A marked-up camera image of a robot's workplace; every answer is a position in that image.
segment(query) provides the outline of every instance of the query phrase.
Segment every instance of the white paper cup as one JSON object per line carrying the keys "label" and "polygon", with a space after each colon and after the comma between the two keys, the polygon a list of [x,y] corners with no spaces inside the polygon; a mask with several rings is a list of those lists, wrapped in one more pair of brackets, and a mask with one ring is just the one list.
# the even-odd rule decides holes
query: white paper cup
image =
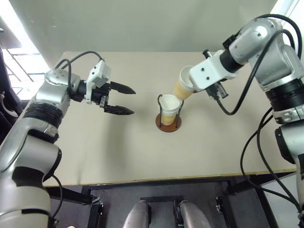
{"label": "white paper cup", "polygon": [[174,95],[166,94],[160,97],[161,123],[170,125],[174,122],[175,116],[180,108],[181,101]]}
{"label": "white paper cup", "polygon": [[195,90],[192,82],[190,81],[190,69],[192,67],[193,66],[185,66],[180,71],[179,80],[174,88],[174,94],[180,100],[186,100]]}

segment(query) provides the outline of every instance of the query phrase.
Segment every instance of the black floor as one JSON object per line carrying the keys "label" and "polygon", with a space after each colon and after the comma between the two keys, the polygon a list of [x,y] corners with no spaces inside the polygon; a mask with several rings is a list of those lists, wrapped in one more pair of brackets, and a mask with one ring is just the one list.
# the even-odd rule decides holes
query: black floor
{"label": "black floor", "polygon": [[[223,215],[216,210],[215,197],[221,193],[224,183],[196,183],[165,186],[122,187],[109,190],[94,190],[92,194],[101,198],[104,212],[99,224],[100,228],[122,228],[124,220],[133,205],[141,197],[182,195],[185,200],[196,204],[207,216],[214,228],[226,228]],[[69,189],[81,191],[81,187]],[[237,226],[242,228],[267,228],[268,223],[254,190],[229,197]],[[51,200],[54,211],[58,200]],[[172,203],[150,203],[152,222],[150,228],[175,228]],[[64,202],[57,215],[59,228],[74,226],[86,228],[90,206]]]}

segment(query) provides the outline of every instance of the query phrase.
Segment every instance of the round base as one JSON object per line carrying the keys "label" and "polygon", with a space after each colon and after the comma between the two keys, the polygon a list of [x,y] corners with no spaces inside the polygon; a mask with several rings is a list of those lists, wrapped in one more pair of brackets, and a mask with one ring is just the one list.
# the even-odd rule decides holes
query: round base
{"label": "round base", "polygon": [[160,123],[161,123],[161,114],[158,114],[156,116],[156,119],[155,119],[155,123],[156,123],[156,126],[158,127],[158,129],[160,129],[161,131],[163,132],[174,132],[176,130],[178,130],[180,127],[181,127],[181,118],[175,118],[174,122],[170,125],[164,125],[162,124],[161,127],[160,127]]}

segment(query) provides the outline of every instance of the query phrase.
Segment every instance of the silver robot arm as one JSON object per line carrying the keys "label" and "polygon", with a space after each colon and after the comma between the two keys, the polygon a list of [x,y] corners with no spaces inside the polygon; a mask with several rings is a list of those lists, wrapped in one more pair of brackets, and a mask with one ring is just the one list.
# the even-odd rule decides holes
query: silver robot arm
{"label": "silver robot arm", "polygon": [[[206,90],[217,102],[220,96],[227,97],[221,82],[235,78],[246,63],[253,68],[266,44],[280,30],[282,26],[276,19],[257,18],[233,39],[228,39],[228,43],[224,43],[225,50],[219,50],[214,56],[206,50],[203,53],[206,60],[190,69],[195,90]],[[281,155],[296,165],[302,211],[300,227],[304,227],[304,69],[295,50],[284,44],[282,33],[269,46],[255,78],[270,101],[275,121],[282,124],[275,131]]]}
{"label": "silver robot arm", "polygon": [[119,83],[106,83],[110,68],[103,60],[86,81],[75,74],[70,76],[71,90],[67,71],[53,69],[45,74],[44,84],[0,147],[0,227],[52,227],[50,199],[42,182],[59,165],[61,150],[54,142],[70,99],[93,101],[112,114],[133,114],[125,107],[108,105],[111,89],[135,92]]}

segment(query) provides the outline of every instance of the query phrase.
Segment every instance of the black cable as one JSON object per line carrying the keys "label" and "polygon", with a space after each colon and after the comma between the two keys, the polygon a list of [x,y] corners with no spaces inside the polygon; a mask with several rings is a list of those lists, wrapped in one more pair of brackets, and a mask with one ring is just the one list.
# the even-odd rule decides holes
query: black cable
{"label": "black cable", "polygon": [[301,211],[300,205],[298,203],[298,201],[295,199],[295,197],[292,195],[292,193],[288,190],[288,188],[281,182],[281,180],[276,176],[276,174],[273,172],[273,170],[271,169],[271,167],[269,166],[268,162],[266,161],[263,152],[262,152],[262,148],[261,148],[261,143],[260,143],[260,134],[261,134],[261,129],[262,129],[262,125],[264,120],[266,119],[266,115],[263,116],[258,129],[257,129],[257,133],[256,133],[256,142],[257,142],[257,148],[258,151],[261,155],[262,161],[264,163],[264,165],[267,167],[268,171],[270,172],[270,174],[273,176],[273,178],[278,182],[278,184],[282,187],[282,189],[286,192],[286,194],[290,197],[290,199],[294,202],[295,206],[297,207],[298,211]]}
{"label": "black cable", "polygon": [[[269,109],[269,110],[265,113],[265,115],[264,115],[263,117],[266,118],[267,115],[271,112],[271,110],[272,110],[272,109]],[[262,126],[260,127],[260,129],[262,129],[262,128],[263,128],[263,127],[264,127],[272,118],[273,118],[273,116],[271,115],[265,122],[263,122],[263,124],[262,124]],[[247,147],[248,147],[250,141],[256,136],[256,134],[257,134],[257,130],[256,130],[256,131],[252,134],[252,136],[250,136],[250,138],[247,140],[247,142],[246,142],[246,144],[245,144],[245,146],[244,146],[244,149],[243,149],[243,151],[242,151],[242,154],[241,154],[240,167],[241,167],[241,171],[242,171],[242,174],[243,174],[244,178],[245,178],[245,179],[248,181],[248,183],[249,183],[250,185],[252,185],[255,189],[260,189],[260,190],[269,192],[269,193],[274,194],[274,195],[276,195],[276,196],[279,196],[279,197],[281,197],[281,198],[283,198],[283,199],[285,199],[285,200],[287,200],[287,201],[289,201],[289,202],[291,202],[292,204],[295,205],[294,201],[293,201],[292,199],[290,199],[288,196],[285,196],[285,195],[283,195],[283,194],[281,194],[281,193],[278,193],[278,192],[276,192],[276,191],[272,191],[272,190],[269,190],[269,189],[265,189],[265,188],[263,188],[263,187],[261,187],[261,186],[259,186],[259,185],[256,185],[254,182],[252,182],[252,181],[247,177],[247,175],[246,175],[246,173],[245,173],[245,171],[244,171],[244,166],[243,166],[244,155],[245,155],[246,149],[247,149]]]}
{"label": "black cable", "polygon": [[72,66],[71,66],[71,61],[68,60],[67,58],[62,59],[56,66],[56,68],[59,68],[61,64],[63,64],[64,62],[67,62],[67,66],[68,66],[68,74],[67,74],[67,91],[69,94],[72,93],[72,86],[71,86],[71,78],[72,78]]}
{"label": "black cable", "polygon": [[280,14],[265,14],[265,15],[261,15],[257,18],[278,18],[278,19],[281,19],[281,20],[284,20],[284,21],[288,22],[294,28],[294,30],[296,32],[296,35],[298,37],[298,57],[299,57],[299,59],[301,59],[301,55],[302,55],[302,35],[301,35],[301,31],[300,31],[298,25],[293,20],[291,20],[290,18],[288,18],[286,16],[280,15]]}
{"label": "black cable", "polygon": [[[100,54],[98,54],[97,52],[95,52],[95,51],[85,51],[85,52],[79,54],[78,56],[72,58],[72,59],[70,60],[70,63],[73,63],[75,60],[79,59],[81,56],[84,56],[84,55],[87,55],[87,54],[94,54],[94,55],[96,55],[96,56],[99,57],[99,61],[100,61],[100,60],[103,60],[103,58],[102,58],[102,57],[100,56]],[[61,69],[64,69],[64,68],[66,68],[67,66],[68,66],[68,64],[65,64],[63,67],[61,67]]]}
{"label": "black cable", "polygon": [[52,216],[52,218],[54,219],[55,216],[57,215],[57,213],[59,212],[59,210],[61,208],[61,205],[62,205],[62,201],[63,201],[63,189],[62,189],[62,185],[60,183],[60,180],[55,175],[53,175],[52,177],[57,181],[57,183],[59,185],[59,189],[60,189],[60,201],[59,201],[59,205],[58,205],[55,213]]}
{"label": "black cable", "polygon": [[232,112],[227,111],[227,109],[223,106],[223,104],[221,103],[221,101],[219,99],[216,100],[217,103],[218,103],[218,105],[220,106],[220,108],[223,110],[223,112],[225,114],[227,114],[227,115],[234,115],[235,113],[237,113],[237,111],[241,107],[241,105],[242,105],[242,103],[243,103],[243,101],[245,99],[245,96],[246,96],[246,94],[247,94],[247,92],[248,92],[248,90],[249,90],[249,88],[251,86],[251,83],[252,83],[252,81],[253,81],[256,73],[257,73],[257,69],[261,65],[261,62],[262,62],[263,58],[265,57],[265,55],[266,55],[266,53],[267,53],[270,45],[275,40],[275,38],[278,35],[280,35],[281,33],[284,33],[284,34],[286,34],[288,36],[288,38],[290,40],[290,43],[291,43],[291,45],[293,45],[293,48],[294,48],[295,42],[294,42],[294,39],[293,39],[291,33],[288,30],[282,29],[282,30],[279,30],[279,31],[275,32],[274,35],[270,38],[270,40],[267,42],[267,44],[265,45],[265,47],[264,47],[263,51],[261,52],[259,58],[257,59],[256,64],[255,64],[255,66],[253,67],[253,69],[252,69],[252,71],[250,73],[250,76],[249,76],[249,78],[248,78],[248,80],[247,80],[247,82],[245,84],[243,92],[242,92],[242,94],[241,94],[241,96],[240,96],[240,98],[239,98],[239,100],[237,102],[237,105],[234,108],[234,110]]}

